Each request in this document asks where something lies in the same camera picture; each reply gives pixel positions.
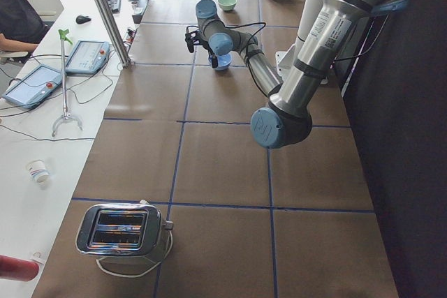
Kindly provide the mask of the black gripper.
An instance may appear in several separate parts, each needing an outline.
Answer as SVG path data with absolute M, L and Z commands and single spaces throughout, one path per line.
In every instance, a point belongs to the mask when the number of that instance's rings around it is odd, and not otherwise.
M 212 68 L 217 68 L 217 56 L 215 54 L 215 52 L 213 51 L 213 49 L 209 46 L 208 43 L 204 44 L 204 48 L 207 50 L 209 57 L 211 57 L 211 65 Z

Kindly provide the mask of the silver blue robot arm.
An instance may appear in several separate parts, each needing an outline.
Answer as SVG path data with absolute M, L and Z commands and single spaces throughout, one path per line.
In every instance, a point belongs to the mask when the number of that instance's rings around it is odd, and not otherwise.
M 251 133 L 266 148 L 303 141 L 312 129 L 307 105 L 359 20 L 403 9 L 409 0 L 306 0 L 295 43 L 284 55 L 286 74 L 272 66 L 255 36 L 228 28 L 213 0 L 196 4 L 198 43 L 213 58 L 237 52 L 268 105 L 254 112 Z

